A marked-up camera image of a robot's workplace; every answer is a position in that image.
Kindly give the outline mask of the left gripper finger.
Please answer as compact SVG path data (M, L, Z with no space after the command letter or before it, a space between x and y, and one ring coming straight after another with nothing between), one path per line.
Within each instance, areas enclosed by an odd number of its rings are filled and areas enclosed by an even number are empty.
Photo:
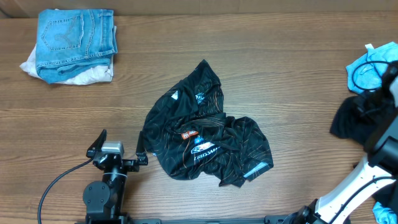
M107 130L103 129L98 138L93 142L93 144L87 149L86 157L94 157L97 152L100 152L107 137Z
M146 149L144 147L144 135L142 131L139 133L139 138L137 141L136 156L137 156L137 164L139 166L148 165L148 157L146 154Z

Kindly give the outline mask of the black orange-patterned cycling jersey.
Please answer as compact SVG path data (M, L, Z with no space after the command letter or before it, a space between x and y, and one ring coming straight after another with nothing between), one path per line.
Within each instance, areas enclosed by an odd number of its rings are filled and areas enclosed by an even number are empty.
M221 82L206 60L162 95L146 116L137 147L175 180L200 174L241 187L273 168L269 142L251 118L227 116Z

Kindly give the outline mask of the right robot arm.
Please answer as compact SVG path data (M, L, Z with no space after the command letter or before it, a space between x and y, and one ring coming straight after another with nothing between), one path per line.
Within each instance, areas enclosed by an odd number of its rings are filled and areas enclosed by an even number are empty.
M363 146L365 155L330 193L283 219L283 223L344 223L366 199L397 185L397 62L388 62L381 86L343 102L330 132Z

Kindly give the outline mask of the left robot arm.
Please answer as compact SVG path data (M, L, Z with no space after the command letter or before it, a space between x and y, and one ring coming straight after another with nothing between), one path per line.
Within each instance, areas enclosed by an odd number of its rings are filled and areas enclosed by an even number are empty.
M83 191L86 205L86 223L132 223L128 213L122 212L127 175L139 172L141 166L148 165L142 134L136 147L136 159L124 158L121 141L108 141L107 131L102 130L94 143L87 149L86 156L93 165L103 171L101 181L94 181Z

